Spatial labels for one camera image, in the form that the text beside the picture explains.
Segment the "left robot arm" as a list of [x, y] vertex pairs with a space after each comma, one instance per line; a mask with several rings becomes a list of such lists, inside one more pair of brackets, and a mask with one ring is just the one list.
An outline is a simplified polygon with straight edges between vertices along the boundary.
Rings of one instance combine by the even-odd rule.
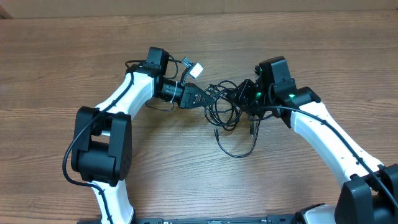
[[[95, 107], [81, 107], [75, 118], [73, 140], [63, 158], [65, 178], [74, 185], [89, 187], [101, 210], [98, 223], [135, 223], [136, 214], [126, 187], [132, 163], [132, 120], [152, 98], [160, 98], [181, 109], [213, 104], [201, 88], [186, 81], [197, 78], [203, 65], [187, 57], [175, 60], [162, 48], [151, 47], [144, 60], [128, 60], [118, 89]], [[67, 174], [66, 162], [82, 180]]]

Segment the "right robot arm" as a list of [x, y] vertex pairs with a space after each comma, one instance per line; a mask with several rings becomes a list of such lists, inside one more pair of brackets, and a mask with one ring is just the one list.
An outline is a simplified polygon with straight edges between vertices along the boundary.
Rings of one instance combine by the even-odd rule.
[[292, 223], [397, 223], [397, 165], [385, 166], [359, 146], [333, 119], [309, 87], [297, 88], [283, 56], [265, 60], [227, 94], [243, 112], [264, 119], [270, 111], [311, 145], [335, 176], [336, 205], [298, 211]]

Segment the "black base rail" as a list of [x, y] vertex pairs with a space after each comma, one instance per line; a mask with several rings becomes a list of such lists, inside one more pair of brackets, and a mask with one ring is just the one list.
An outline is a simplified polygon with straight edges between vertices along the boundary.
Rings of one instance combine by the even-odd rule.
[[267, 215], [266, 217], [255, 218], [189, 218], [189, 219], [162, 219], [162, 218], [141, 218], [134, 219], [132, 223], [139, 224], [291, 224], [309, 223], [335, 224], [335, 205], [324, 203], [304, 208], [295, 214]]

